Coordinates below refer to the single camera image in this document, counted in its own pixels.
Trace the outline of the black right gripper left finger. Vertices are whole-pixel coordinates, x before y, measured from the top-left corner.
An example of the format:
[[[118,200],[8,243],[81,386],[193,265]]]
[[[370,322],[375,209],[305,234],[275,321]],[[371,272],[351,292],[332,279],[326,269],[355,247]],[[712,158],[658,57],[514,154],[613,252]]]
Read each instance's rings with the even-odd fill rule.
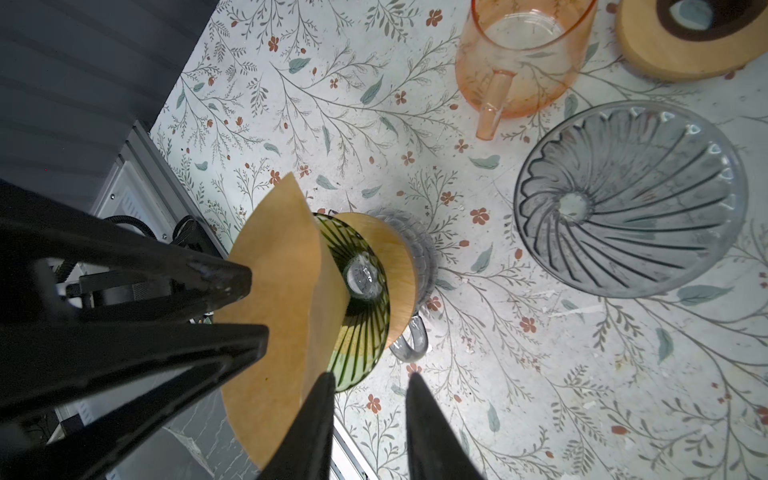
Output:
[[[330,478],[334,392],[334,375],[320,375],[258,480]]]

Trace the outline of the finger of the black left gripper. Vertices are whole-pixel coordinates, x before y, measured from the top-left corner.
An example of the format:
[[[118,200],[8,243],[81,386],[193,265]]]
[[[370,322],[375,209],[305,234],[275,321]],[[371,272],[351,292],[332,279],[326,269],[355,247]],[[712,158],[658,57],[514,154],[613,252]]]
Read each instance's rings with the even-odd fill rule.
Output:
[[[26,323],[1,329],[1,476],[100,479],[164,424],[258,362],[263,325]],[[45,410],[175,371],[62,440],[32,446],[20,423]]]
[[[184,285],[179,293],[93,309],[61,299],[48,259],[77,260]],[[186,322],[246,297],[251,270],[132,233],[8,182],[1,184],[1,321]]]

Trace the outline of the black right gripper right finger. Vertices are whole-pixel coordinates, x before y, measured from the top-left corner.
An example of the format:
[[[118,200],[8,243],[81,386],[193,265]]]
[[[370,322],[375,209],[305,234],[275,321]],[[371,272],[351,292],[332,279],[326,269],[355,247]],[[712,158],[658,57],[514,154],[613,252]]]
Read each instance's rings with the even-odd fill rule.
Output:
[[[406,393],[406,430],[411,479],[482,479],[416,373]]]

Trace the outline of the green glass dripper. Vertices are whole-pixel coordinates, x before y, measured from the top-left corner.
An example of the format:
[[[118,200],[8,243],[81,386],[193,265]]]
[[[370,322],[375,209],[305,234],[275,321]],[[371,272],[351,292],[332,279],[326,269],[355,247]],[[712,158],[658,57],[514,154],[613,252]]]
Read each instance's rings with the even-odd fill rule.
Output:
[[[320,213],[314,218],[349,294],[328,365],[341,393],[362,382],[380,360],[391,321],[390,295],[383,264],[369,243],[339,218]]]

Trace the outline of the orange glass carafe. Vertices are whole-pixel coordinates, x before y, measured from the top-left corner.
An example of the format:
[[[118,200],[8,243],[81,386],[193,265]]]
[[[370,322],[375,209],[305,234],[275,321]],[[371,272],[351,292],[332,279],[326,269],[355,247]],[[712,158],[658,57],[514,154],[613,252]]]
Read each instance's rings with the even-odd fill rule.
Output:
[[[597,8],[596,0],[471,3],[455,73],[478,112],[478,139],[493,139],[501,120],[533,115],[565,93],[585,63]]]

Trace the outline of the grey glass carafe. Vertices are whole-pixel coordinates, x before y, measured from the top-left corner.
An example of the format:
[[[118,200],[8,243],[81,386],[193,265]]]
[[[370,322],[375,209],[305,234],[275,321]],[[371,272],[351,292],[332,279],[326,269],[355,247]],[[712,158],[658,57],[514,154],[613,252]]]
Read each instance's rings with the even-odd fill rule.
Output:
[[[404,210],[368,212],[394,231],[395,244],[381,254],[391,306],[389,350],[404,363],[425,356],[429,346],[423,316],[437,280],[437,250],[426,225]]]

